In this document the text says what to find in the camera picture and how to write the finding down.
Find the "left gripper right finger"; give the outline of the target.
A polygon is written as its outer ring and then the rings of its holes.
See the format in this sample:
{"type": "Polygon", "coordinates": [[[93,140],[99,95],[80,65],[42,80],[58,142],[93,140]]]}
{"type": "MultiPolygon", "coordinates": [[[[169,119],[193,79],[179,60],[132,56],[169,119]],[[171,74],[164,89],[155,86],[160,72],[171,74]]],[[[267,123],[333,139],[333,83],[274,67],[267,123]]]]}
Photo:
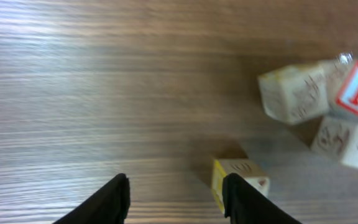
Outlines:
{"type": "Polygon", "coordinates": [[[223,178],[222,195],[224,216],[231,224],[301,224],[238,174],[223,178]]]}

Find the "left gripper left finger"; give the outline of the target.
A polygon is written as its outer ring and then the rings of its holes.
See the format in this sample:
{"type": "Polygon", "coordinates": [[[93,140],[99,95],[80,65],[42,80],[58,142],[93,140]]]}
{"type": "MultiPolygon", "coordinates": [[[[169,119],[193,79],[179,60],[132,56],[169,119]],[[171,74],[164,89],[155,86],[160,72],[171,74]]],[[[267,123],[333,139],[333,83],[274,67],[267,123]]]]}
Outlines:
{"type": "Polygon", "coordinates": [[[130,204],[129,179],[120,173],[54,224],[123,224],[130,204]]]}

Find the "white picture block yellow side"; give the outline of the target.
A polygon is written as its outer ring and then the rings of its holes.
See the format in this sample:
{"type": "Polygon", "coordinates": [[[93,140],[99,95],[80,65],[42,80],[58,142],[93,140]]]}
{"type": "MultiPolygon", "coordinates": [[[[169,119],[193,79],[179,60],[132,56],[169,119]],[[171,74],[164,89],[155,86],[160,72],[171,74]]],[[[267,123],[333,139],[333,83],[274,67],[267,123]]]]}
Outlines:
{"type": "Polygon", "coordinates": [[[215,159],[213,163],[211,190],[222,213],[224,213],[223,178],[231,173],[238,174],[263,196],[268,197],[270,179],[254,161],[250,159],[215,159]]]}

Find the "white block blue edge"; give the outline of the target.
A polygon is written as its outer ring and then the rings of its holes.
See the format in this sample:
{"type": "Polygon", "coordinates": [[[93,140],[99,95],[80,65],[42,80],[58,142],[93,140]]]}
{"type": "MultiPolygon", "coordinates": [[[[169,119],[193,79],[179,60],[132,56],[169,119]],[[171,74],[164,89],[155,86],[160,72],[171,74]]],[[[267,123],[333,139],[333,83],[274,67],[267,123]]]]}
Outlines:
{"type": "Polygon", "coordinates": [[[358,169],[358,123],[325,116],[311,150],[344,166],[358,169]]]}

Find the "red letter block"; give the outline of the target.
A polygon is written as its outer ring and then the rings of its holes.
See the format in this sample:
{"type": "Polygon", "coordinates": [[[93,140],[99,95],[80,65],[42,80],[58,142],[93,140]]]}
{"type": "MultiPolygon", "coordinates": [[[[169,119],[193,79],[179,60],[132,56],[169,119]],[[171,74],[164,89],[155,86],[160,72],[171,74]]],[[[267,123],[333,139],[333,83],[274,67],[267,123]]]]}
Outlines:
{"type": "Polygon", "coordinates": [[[324,60],[328,113],[358,118],[358,60],[342,63],[324,60]]]}

